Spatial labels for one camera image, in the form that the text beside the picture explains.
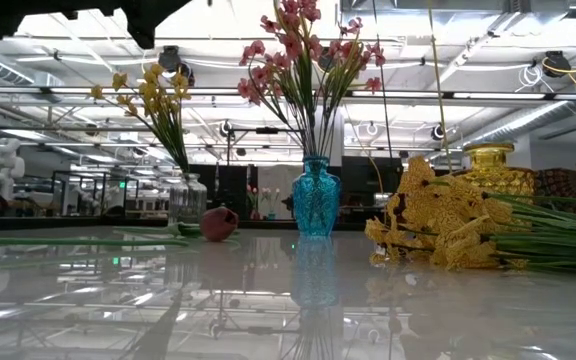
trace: yellow flower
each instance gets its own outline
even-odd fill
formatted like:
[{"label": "yellow flower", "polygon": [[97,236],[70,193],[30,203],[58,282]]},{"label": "yellow flower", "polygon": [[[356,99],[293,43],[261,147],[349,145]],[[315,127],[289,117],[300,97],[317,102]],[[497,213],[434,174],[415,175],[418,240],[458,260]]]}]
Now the yellow flower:
[{"label": "yellow flower", "polygon": [[133,98],[134,98],[134,96],[119,95],[119,96],[117,96],[117,103],[120,105],[130,105]]},{"label": "yellow flower", "polygon": [[150,100],[157,96],[157,85],[153,83],[143,83],[139,85],[139,94],[143,96],[144,100]]},{"label": "yellow flower", "polygon": [[104,98],[103,89],[100,85],[95,85],[90,89],[90,96],[92,96],[95,100],[100,100]]},{"label": "yellow flower", "polygon": [[112,76],[112,88],[115,91],[119,90],[122,86],[126,85],[128,81],[128,74],[115,73]]},{"label": "yellow flower", "polygon": [[175,87],[175,97],[179,100],[190,100],[192,96],[188,94],[188,88],[180,88],[179,86]]},{"label": "yellow flower", "polygon": [[129,116],[139,115],[139,111],[137,110],[137,107],[135,106],[135,104],[128,104],[128,111],[126,111],[126,115],[129,115]]},{"label": "yellow flower", "polygon": [[153,74],[155,74],[156,76],[159,76],[159,75],[163,74],[166,71],[166,69],[164,69],[163,66],[155,63],[155,64],[152,64],[152,66],[150,67],[150,71]]},{"label": "yellow flower", "polygon": [[146,80],[148,84],[159,84],[158,75],[152,71],[146,71],[144,73],[144,80]]},{"label": "yellow flower", "polygon": [[187,88],[188,87],[188,78],[181,75],[180,73],[176,73],[175,76],[173,76],[172,79],[170,80],[170,83],[174,87],[179,86],[182,88]]},{"label": "yellow flower", "polygon": [[408,161],[408,171],[401,177],[397,191],[404,194],[422,191],[434,179],[435,171],[422,156],[416,156]]}]

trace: pink flower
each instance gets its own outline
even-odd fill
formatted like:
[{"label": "pink flower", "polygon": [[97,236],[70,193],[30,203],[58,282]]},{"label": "pink flower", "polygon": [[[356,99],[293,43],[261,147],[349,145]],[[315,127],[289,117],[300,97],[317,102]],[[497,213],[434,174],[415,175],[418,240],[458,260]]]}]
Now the pink flower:
[{"label": "pink flower", "polygon": [[368,81],[366,81],[366,87],[364,89],[372,90],[373,94],[375,93],[375,91],[381,90],[381,79],[378,76],[368,79]]},{"label": "pink flower", "polygon": [[239,81],[239,84],[237,85],[237,90],[239,91],[239,95],[241,95],[241,97],[244,99],[248,99],[253,91],[248,85],[248,80],[244,78],[241,78],[241,80]]},{"label": "pink flower", "polygon": [[279,24],[269,20],[268,16],[264,15],[261,17],[261,27],[269,33],[275,33],[279,30]]},{"label": "pink flower", "polygon": [[252,50],[253,55],[263,55],[266,52],[266,47],[261,40],[253,41],[252,44],[250,44],[250,49]]},{"label": "pink flower", "polygon": [[279,9],[277,12],[279,14],[279,18],[283,23],[289,28],[298,28],[299,27],[299,15],[296,13],[289,13],[285,12],[283,9]]},{"label": "pink flower", "polygon": [[301,11],[301,14],[310,22],[315,22],[315,20],[321,19],[321,10],[315,7],[304,8]]},{"label": "pink flower", "polygon": [[324,48],[319,43],[319,38],[317,37],[317,35],[310,36],[308,46],[310,47],[310,56],[314,60],[318,60],[321,54],[324,52]]},{"label": "pink flower", "polygon": [[301,46],[301,41],[299,41],[299,37],[294,32],[280,35],[279,42],[284,44],[286,47],[286,56],[288,57],[288,60],[296,59],[304,51]]},{"label": "pink flower", "polygon": [[299,4],[295,0],[282,0],[281,3],[289,14],[297,14],[297,11],[299,11]]},{"label": "pink flower", "polygon": [[348,33],[350,34],[357,34],[359,32],[359,29],[364,27],[364,25],[361,23],[360,17],[350,20],[348,22],[348,26],[350,26],[350,28],[348,29]]},{"label": "pink flower", "polygon": [[259,66],[252,69],[252,80],[257,84],[259,87],[264,87],[266,82],[268,81],[268,72]]},{"label": "pink flower", "polygon": [[328,55],[334,57],[341,50],[341,41],[333,40],[330,42],[330,48],[328,49]]},{"label": "pink flower", "polygon": [[275,96],[279,97],[282,96],[284,94],[283,91],[281,91],[281,86],[279,86],[279,84],[275,83],[275,85],[273,86],[272,91],[275,93]]},{"label": "pink flower", "polygon": [[281,53],[275,53],[275,56],[272,58],[275,66],[278,68],[289,68],[290,67],[290,60],[288,57],[281,55]]},{"label": "pink flower", "polygon": [[255,50],[250,46],[244,48],[244,53],[241,55],[241,61],[239,61],[240,66],[248,64],[248,60],[255,55]]},{"label": "pink flower", "polygon": [[350,52],[353,50],[353,42],[347,42],[341,46],[341,56],[347,59],[350,56]]}]

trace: cable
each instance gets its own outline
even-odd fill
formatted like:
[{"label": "cable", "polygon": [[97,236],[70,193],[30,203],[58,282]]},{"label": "cable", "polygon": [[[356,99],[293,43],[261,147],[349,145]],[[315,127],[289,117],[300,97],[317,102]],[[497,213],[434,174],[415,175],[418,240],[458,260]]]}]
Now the cable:
[{"label": "cable", "polygon": [[564,69],[557,69],[555,67],[552,67],[550,65],[546,64],[546,60],[548,60],[548,57],[545,57],[543,60],[541,60],[541,65],[543,67],[545,67],[546,69],[552,70],[552,71],[556,71],[556,72],[560,72],[563,74],[576,74],[576,69],[575,70],[564,70]]}]

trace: flower bouquet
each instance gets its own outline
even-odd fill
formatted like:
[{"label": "flower bouquet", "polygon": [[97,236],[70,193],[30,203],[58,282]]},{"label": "flower bouquet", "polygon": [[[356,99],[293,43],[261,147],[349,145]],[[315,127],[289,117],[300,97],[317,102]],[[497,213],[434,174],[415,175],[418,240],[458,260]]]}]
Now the flower bouquet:
[{"label": "flower bouquet", "polygon": [[267,201],[268,207],[270,208],[270,210],[268,211],[268,220],[275,220],[275,206],[277,205],[277,200],[279,199],[280,192],[281,191],[279,190],[279,188],[277,188],[277,190],[275,190],[275,193],[273,195],[272,190],[270,190],[269,188],[261,189],[261,200]]},{"label": "flower bouquet", "polygon": [[435,177],[423,158],[413,158],[386,221],[366,223],[380,249],[371,261],[576,271],[576,214],[534,205],[549,201],[576,199],[487,193],[450,175]]},{"label": "flower bouquet", "polygon": [[[145,82],[139,85],[134,95],[119,95],[116,101],[104,97],[102,88],[97,85],[92,88],[91,95],[95,100],[105,100],[113,106],[126,110],[126,116],[137,118],[152,131],[161,145],[168,151],[170,158],[182,171],[182,182],[170,189],[170,210],[168,212],[169,225],[186,222],[199,223],[206,211],[208,191],[201,184],[199,175],[189,173],[188,155],[184,144],[184,134],[187,131],[182,125],[182,104],[190,99],[188,94],[188,79],[180,72],[172,78],[160,82],[164,68],[153,64],[150,70],[144,73]],[[117,73],[113,76],[112,87],[115,91],[126,88],[127,74]],[[139,99],[144,107],[140,114],[133,102]]]},{"label": "flower bouquet", "polygon": [[353,81],[370,61],[381,66],[386,59],[379,43],[359,41],[360,18],[341,27],[339,39],[325,51],[312,33],[313,23],[321,18],[316,0],[282,0],[275,17],[273,21],[263,16],[261,27],[283,44],[285,52],[266,53],[259,40],[246,46],[240,65],[248,67],[248,78],[242,78],[237,88],[242,97],[263,104],[295,133],[306,170],[293,184],[297,224],[305,235],[329,235],[339,207],[339,179],[326,172],[337,108],[351,87],[380,90],[378,77],[365,84]]}]

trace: black object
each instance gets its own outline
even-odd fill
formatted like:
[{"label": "black object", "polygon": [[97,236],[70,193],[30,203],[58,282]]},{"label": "black object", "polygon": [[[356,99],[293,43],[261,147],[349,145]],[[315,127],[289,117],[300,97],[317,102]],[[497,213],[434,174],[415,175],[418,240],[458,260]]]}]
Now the black object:
[{"label": "black object", "polygon": [[441,124],[432,128],[432,130],[430,132],[430,137],[432,137],[432,139],[435,141],[439,141],[439,140],[443,139],[444,135],[445,135],[444,130],[441,128]]},{"label": "black object", "polygon": [[[564,53],[561,51],[546,51],[546,61],[544,64],[560,70],[570,71],[572,67],[568,60],[564,57]],[[544,74],[552,78],[560,78],[566,76],[565,72],[559,72],[556,70],[551,70],[544,66]]]},{"label": "black object", "polygon": [[68,19],[76,19],[79,10],[99,9],[105,16],[112,16],[121,8],[128,20],[128,32],[142,49],[155,46],[155,28],[170,14],[191,0],[26,0],[0,1],[0,40],[12,36],[27,15],[60,12]]}]

